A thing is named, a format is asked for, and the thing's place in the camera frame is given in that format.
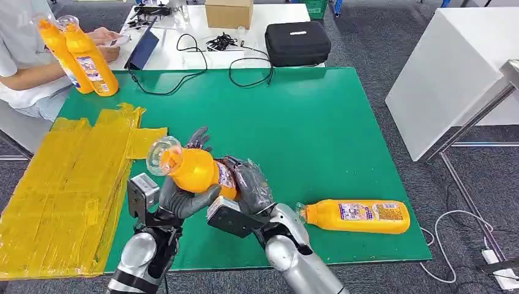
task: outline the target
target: green crate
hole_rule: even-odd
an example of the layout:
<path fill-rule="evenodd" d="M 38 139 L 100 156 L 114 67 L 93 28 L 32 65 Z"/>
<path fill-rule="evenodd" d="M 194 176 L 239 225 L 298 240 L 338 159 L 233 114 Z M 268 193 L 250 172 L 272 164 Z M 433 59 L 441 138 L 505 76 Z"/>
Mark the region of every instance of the green crate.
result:
<path fill-rule="evenodd" d="M 328 0 L 303 0 L 301 3 L 307 5 L 307 10 L 312 20 L 322 20 Z"/>

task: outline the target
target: person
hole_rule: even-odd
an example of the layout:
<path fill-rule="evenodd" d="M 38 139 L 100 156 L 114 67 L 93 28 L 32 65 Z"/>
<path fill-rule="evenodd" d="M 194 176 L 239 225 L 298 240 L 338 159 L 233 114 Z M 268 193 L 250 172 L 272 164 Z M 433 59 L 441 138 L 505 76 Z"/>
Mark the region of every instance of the person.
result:
<path fill-rule="evenodd" d="M 54 121 L 71 82 L 45 48 L 31 20 L 52 11 L 47 0 L 3 1 L 0 6 L 0 99 L 17 112 Z M 88 33 L 96 45 L 117 38 L 106 28 Z M 118 47 L 99 47 L 107 62 L 119 56 Z"/>

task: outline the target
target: gray carpet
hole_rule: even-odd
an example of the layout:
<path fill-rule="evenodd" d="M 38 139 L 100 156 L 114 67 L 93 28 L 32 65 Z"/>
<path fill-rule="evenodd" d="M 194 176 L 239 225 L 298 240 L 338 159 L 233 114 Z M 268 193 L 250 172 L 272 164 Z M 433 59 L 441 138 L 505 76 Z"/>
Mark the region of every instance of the gray carpet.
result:
<path fill-rule="evenodd" d="M 54 8 L 56 14 L 78 16 L 85 31 L 99 25 L 118 31 L 129 9 L 114 3 L 68 5 L 64 1 L 60 0 Z M 452 181 L 440 160 L 432 165 L 411 161 L 384 99 L 440 3 L 440 0 L 426 0 L 423 4 L 415 0 L 351 0 L 343 4 L 340 18 L 333 17 L 329 6 L 323 21 L 332 39 L 327 66 L 356 68 L 418 220 L 429 230 L 433 230 L 436 218 L 447 209 L 447 190 L 449 209 L 466 208 L 456 188 L 448 188 Z M 513 140 L 519 138 L 519 127 L 478 127 L 469 136 Z M 449 151 L 484 218 L 503 230 L 517 230 L 519 226 L 518 151 L 513 148 Z M 0 205 L 7 202 L 23 169 L 23 164 L 0 165 Z M 418 264 L 412 263 L 333 266 L 332 270 L 351 293 L 500 293 L 491 278 L 474 270 L 484 262 L 479 253 L 484 248 L 482 234 L 476 223 L 464 216 L 455 219 L 462 225 L 452 219 L 443 220 L 441 237 L 453 266 L 457 267 L 456 284 L 436 282 Z M 517 234 L 496 232 L 495 235 L 509 257 L 519 255 Z M 434 259 L 427 267 L 447 278 L 448 267 L 438 246 L 431 251 Z M 6 293 L 103 293 L 108 280 L 109 277 L 16 281 L 7 284 Z M 272 270 L 174 273 L 168 275 L 168 285 L 170 293 L 290 293 Z"/>

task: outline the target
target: lying bottle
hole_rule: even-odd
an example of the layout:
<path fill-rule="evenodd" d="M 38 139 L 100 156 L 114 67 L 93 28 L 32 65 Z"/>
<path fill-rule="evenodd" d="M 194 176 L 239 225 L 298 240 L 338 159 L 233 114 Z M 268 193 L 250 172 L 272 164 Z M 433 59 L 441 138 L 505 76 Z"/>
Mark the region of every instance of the lying bottle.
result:
<path fill-rule="evenodd" d="M 32 22 L 36 25 L 36 30 L 40 33 L 43 42 L 58 60 L 74 88 L 82 94 L 92 92 L 94 89 L 90 81 L 67 49 L 67 40 L 54 25 L 51 15 L 38 15 L 32 19 Z"/>
<path fill-rule="evenodd" d="M 309 224 L 325 230 L 402 234 L 409 228 L 404 203 L 391 200 L 322 200 L 297 204 L 296 211 Z"/>
<path fill-rule="evenodd" d="M 79 20 L 72 15 L 64 15 L 57 22 L 67 39 L 69 52 L 85 72 L 97 95 L 115 94 L 119 89 L 119 82 L 94 41 L 81 30 Z"/>
<path fill-rule="evenodd" d="M 202 193 L 209 186 L 219 184 L 221 196 L 229 200 L 236 198 L 236 183 L 229 168 L 203 149 L 182 148 L 174 137 L 156 141 L 148 152 L 146 165 L 153 175 L 169 175 L 183 190 Z"/>

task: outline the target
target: green cutting mat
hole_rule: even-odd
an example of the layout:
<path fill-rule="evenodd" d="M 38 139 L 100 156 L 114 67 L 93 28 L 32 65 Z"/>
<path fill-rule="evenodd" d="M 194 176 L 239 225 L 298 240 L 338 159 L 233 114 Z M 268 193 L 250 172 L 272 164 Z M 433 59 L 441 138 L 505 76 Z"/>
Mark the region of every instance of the green cutting mat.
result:
<path fill-rule="evenodd" d="M 241 83 L 268 69 L 233 71 Z M 139 73 L 146 89 L 168 91 L 181 71 Z M 147 109 L 141 127 L 168 127 L 181 142 L 208 126 L 213 156 L 232 154 L 254 160 L 265 173 L 277 202 L 322 199 L 388 199 L 406 203 L 411 226 L 401 235 L 332 232 L 307 225 L 312 248 L 325 263 L 428 260 L 430 252 L 353 68 L 276 69 L 270 86 L 251 89 L 231 84 L 227 70 L 208 70 L 171 96 L 144 94 L 127 72 L 116 72 L 119 92 L 112 97 L 73 91 L 60 116 L 87 117 L 121 102 Z M 146 171 L 136 160 L 132 176 Z M 158 183 L 161 178 L 154 177 Z M 184 223 L 174 270 L 268 266 L 254 236 L 240 239 L 206 224 L 206 210 Z M 135 222 L 124 204 L 106 272 L 114 271 Z"/>

